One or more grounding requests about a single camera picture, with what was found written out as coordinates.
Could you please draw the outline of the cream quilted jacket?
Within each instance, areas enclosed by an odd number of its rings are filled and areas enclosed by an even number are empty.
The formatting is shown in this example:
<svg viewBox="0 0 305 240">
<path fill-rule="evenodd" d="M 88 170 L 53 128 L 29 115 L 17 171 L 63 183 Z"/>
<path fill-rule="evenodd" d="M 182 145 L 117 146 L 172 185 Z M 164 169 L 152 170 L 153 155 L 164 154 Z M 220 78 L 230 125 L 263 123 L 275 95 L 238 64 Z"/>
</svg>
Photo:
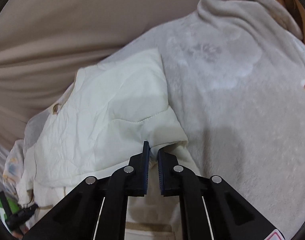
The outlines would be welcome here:
<svg viewBox="0 0 305 240">
<path fill-rule="evenodd" d="M 71 94 L 50 112 L 25 153 L 24 174 L 16 187 L 19 203 L 28 204 L 28 191 L 33 192 L 40 207 L 35 224 L 86 177 L 108 177 L 127 165 L 145 141 L 151 148 L 148 193 L 130 198 L 125 236 L 181 239 L 179 200 L 160 194 L 157 152 L 164 148 L 181 165 L 194 172 L 198 168 L 169 105 L 157 49 L 78 70 Z"/>
</svg>

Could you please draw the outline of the beige curtain fabric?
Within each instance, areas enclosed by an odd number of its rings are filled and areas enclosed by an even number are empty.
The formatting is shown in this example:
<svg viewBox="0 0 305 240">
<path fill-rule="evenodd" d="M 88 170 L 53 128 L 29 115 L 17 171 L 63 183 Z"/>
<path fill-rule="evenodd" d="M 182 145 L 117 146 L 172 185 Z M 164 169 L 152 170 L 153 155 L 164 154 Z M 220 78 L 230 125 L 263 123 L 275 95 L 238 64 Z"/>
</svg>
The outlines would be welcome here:
<svg viewBox="0 0 305 240">
<path fill-rule="evenodd" d="M 97 63 L 199 0 L 0 0 L 0 145 Z"/>
</svg>

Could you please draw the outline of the grey printed fleece blanket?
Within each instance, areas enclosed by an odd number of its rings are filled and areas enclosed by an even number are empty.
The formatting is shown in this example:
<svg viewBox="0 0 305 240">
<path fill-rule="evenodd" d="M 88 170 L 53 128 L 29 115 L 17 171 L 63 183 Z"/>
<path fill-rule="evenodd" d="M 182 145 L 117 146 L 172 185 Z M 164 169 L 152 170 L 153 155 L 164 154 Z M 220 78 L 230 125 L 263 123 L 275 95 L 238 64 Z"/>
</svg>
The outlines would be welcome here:
<svg viewBox="0 0 305 240">
<path fill-rule="evenodd" d="M 54 187 L 35 175 L 60 159 L 50 152 L 56 129 L 77 126 L 82 95 L 121 93 L 101 103 L 119 111 L 148 77 L 159 107 L 126 122 L 119 145 L 172 150 L 180 163 L 219 174 L 291 239 L 305 223 L 305 45 L 295 20 L 275 0 L 200 0 L 195 12 L 148 31 L 102 63 L 78 70 L 61 111 L 44 111 L 27 125 L 36 135 L 15 143 L 5 165 L 6 191 L 39 204 L 35 225 L 80 182 L 70 172 Z"/>
</svg>

